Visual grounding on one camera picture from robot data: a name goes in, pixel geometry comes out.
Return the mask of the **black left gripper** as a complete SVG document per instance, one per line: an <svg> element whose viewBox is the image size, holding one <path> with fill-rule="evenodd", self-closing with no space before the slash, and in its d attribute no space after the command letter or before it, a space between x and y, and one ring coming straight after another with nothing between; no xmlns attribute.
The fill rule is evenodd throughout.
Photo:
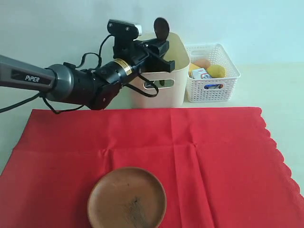
<svg viewBox="0 0 304 228"><path fill-rule="evenodd" d="M162 57L169 50L169 41L158 39L148 40L124 40L115 39L113 46L113 61L122 68L140 68L144 73L167 72L175 69L175 61L166 61Z"/></svg>

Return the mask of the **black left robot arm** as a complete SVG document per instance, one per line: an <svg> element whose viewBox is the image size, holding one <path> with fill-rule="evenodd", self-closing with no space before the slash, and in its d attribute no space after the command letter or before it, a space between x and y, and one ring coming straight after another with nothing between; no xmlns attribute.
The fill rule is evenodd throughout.
<svg viewBox="0 0 304 228"><path fill-rule="evenodd" d="M2 108L6 112L41 97L43 102L55 114L50 101L75 104L91 110L105 109L123 87L128 87L146 97L156 97L130 84L139 77L151 85L156 92L158 86L145 78L143 72L172 72L173 60L166 61L164 56L169 50L169 41L156 38L140 41L123 41L115 38L113 60L102 65L101 53L97 53L96 68L83 69L81 65L70 63L54 64L40 68L6 56L0 57L0 85L38 93L21 102Z"/></svg>

